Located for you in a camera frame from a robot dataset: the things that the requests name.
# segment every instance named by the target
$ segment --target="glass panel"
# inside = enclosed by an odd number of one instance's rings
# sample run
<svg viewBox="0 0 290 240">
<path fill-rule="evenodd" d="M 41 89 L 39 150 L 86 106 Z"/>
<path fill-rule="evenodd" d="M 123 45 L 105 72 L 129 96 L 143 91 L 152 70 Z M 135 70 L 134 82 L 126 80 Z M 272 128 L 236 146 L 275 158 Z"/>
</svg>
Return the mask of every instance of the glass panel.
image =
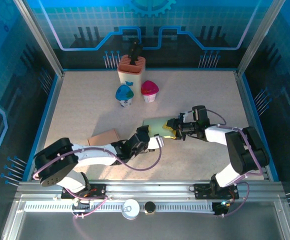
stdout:
<svg viewBox="0 0 290 240">
<path fill-rule="evenodd" d="M 252 96 L 256 97 L 257 113 L 278 177 L 289 193 L 290 0 L 283 5 L 245 75 Z"/>
<path fill-rule="evenodd" d="M 54 75 L 13 1 L 0 1 L 0 238 Z"/>
<path fill-rule="evenodd" d="M 28 0 L 65 69 L 113 69 L 141 40 L 150 68 L 237 68 L 271 0 Z"/>
</svg>

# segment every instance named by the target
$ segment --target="enclosure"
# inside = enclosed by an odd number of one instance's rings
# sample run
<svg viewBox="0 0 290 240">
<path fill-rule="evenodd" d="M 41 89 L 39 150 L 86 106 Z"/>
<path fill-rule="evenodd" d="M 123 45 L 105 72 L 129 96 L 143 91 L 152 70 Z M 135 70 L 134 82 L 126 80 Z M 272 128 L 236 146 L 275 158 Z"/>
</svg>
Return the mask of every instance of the enclosure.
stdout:
<svg viewBox="0 0 290 240">
<path fill-rule="evenodd" d="M 142 81 L 159 92 L 121 107 L 119 66 L 135 40 Z M 35 154 L 60 138 L 88 146 L 115 129 L 125 140 L 197 105 L 230 127 L 255 127 L 269 154 L 250 189 L 237 186 L 236 205 L 249 196 L 228 218 L 199 214 L 212 203 L 189 191 L 230 163 L 228 149 L 190 137 L 164 138 L 148 171 L 76 167 L 109 197 L 86 219 L 73 218 L 60 186 L 32 179 Z M 128 164 L 143 169 L 158 156 Z M 132 221 L 121 215 L 127 199 L 140 205 Z M 147 201 L 154 215 L 142 214 Z M 0 1 L 0 239 L 112 238 L 290 239 L 290 0 Z"/>
</svg>

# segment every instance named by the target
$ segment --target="blue lid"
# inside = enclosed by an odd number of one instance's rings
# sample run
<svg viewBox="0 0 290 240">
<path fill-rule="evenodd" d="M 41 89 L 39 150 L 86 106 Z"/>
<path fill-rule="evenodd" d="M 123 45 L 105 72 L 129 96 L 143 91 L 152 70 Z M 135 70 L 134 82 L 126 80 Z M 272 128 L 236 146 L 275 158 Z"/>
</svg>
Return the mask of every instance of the blue lid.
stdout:
<svg viewBox="0 0 290 240">
<path fill-rule="evenodd" d="M 134 97 L 134 93 L 129 86 L 123 84 L 117 89 L 115 97 L 119 101 L 125 101 Z"/>
</svg>

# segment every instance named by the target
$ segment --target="pink lid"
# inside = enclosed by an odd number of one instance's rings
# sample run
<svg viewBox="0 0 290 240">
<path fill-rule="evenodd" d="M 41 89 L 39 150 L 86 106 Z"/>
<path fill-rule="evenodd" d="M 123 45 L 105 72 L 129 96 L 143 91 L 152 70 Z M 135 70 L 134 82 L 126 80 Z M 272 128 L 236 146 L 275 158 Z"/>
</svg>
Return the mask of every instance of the pink lid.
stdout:
<svg viewBox="0 0 290 240">
<path fill-rule="evenodd" d="M 159 87 L 154 82 L 147 80 L 142 84 L 140 92 L 141 94 L 148 96 L 157 94 L 159 90 Z"/>
</svg>

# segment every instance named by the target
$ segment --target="cardboard box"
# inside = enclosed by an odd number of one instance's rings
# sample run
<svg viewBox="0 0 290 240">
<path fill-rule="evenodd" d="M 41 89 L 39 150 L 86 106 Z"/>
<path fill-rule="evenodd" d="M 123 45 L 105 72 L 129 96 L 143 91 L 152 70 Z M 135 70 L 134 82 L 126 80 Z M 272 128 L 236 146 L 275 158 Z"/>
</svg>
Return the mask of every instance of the cardboard box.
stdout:
<svg viewBox="0 0 290 240">
<path fill-rule="evenodd" d="M 114 128 L 87 139 L 90 146 L 104 146 L 119 140 L 120 137 Z"/>
</svg>

